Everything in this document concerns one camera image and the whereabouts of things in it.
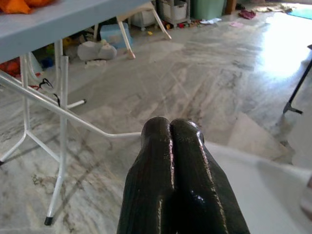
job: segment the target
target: table top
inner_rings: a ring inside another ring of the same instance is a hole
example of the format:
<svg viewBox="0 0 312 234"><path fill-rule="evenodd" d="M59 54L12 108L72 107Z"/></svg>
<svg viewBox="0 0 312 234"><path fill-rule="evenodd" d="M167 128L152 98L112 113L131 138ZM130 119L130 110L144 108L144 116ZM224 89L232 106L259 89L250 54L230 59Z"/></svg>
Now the table top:
<svg viewBox="0 0 312 234"><path fill-rule="evenodd" d="M57 0L30 15L0 13L0 63L146 2L148 0Z"/></svg>

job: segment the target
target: orange cloth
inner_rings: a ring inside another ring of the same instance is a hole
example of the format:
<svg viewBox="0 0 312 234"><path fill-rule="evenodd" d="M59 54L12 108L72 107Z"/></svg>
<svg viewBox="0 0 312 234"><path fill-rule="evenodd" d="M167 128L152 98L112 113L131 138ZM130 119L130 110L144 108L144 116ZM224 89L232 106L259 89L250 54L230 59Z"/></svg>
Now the orange cloth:
<svg viewBox="0 0 312 234"><path fill-rule="evenodd" d="M30 7L40 7L46 6L53 2L54 0L25 0L28 6Z"/></svg>
<svg viewBox="0 0 312 234"><path fill-rule="evenodd" d="M4 13L31 13L31 9L26 4L25 0L0 0L0 9Z"/></svg>

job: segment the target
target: folding table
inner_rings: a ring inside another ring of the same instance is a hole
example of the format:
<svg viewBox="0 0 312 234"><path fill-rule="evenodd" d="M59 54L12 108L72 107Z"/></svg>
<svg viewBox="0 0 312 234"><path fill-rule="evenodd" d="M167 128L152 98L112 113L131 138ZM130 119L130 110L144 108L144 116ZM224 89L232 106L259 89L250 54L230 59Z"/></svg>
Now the folding table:
<svg viewBox="0 0 312 234"><path fill-rule="evenodd" d="M66 170L66 132L67 120L80 123L85 128L108 138L138 137L140 133L109 134L70 112L69 107L83 101L67 105L68 57L63 56L62 38L107 20L122 15L148 0L58 0L54 4L37 9L30 15L0 15L0 63L20 56L21 82L0 71L0 84L23 95L24 134L7 153L0 157L0 165L23 143L26 137L32 138L48 155L59 162L58 178L45 219L51 225L56 200ZM36 79L29 52L46 46L55 45L56 82L53 92L60 93L59 105L54 100L28 86L28 77ZM55 154L32 132L29 118L31 99L43 107L60 115L60 155Z"/></svg>

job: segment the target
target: red cloth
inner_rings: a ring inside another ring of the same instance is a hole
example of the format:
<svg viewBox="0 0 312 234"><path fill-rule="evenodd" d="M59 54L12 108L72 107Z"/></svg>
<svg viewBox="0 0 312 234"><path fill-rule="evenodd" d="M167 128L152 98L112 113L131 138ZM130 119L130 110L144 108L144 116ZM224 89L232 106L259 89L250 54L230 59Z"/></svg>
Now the red cloth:
<svg viewBox="0 0 312 234"><path fill-rule="evenodd" d="M256 16L256 13L254 11L241 10L238 15L245 19L251 20Z"/></svg>

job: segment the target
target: white metal frame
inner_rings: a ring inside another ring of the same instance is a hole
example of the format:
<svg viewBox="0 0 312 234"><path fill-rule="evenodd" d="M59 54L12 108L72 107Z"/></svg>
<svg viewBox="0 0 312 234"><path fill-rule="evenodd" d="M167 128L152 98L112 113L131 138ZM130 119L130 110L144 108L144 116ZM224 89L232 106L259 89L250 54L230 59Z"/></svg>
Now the white metal frame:
<svg viewBox="0 0 312 234"><path fill-rule="evenodd" d="M53 157L59 163L58 169L58 178L55 184L54 192L52 195L52 199L49 205L49 209L47 212L47 216L45 219L45 225L51 225L56 201L59 196L59 192L63 183L64 175L66 172L66 140L67 140L67 120L72 120L80 123L82 126L87 128L90 131L98 133L107 138L124 138L124 137L139 137L140 133L124 133L124 134L109 134L91 123L86 122L85 120L79 118L74 113L70 112L68 109L73 108L77 105L85 103L84 100L73 103L71 105L67 105L67 95L68 95L68 57L63 56L62 54L62 40L55 42L55 51L56 51L56 74L57 79L56 83L60 81L60 85L56 84L55 87L60 86L60 107L58 104L48 98L44 94L28 87L28 76L33 77L33 69L30 64L30 60L27 55L22 55L20 57L20 66L21 66L21 83L17 81L12 76L6 74L3 71L0 71L0 83L7 88L10 88L17 93L23 95L23 115L24 115L24 134L22 138L0 159L0 165L2 165L10 155L24 142L26 137L30 137L33 139L40 147L42 147L48 155ZM29 103L28 99L36 101L38 104L43 107L49 109L50 111L60 115L60 153L59 156L55 154L45 143L39 140L32 132L30 126L30 118L29 118Z"/></svg>

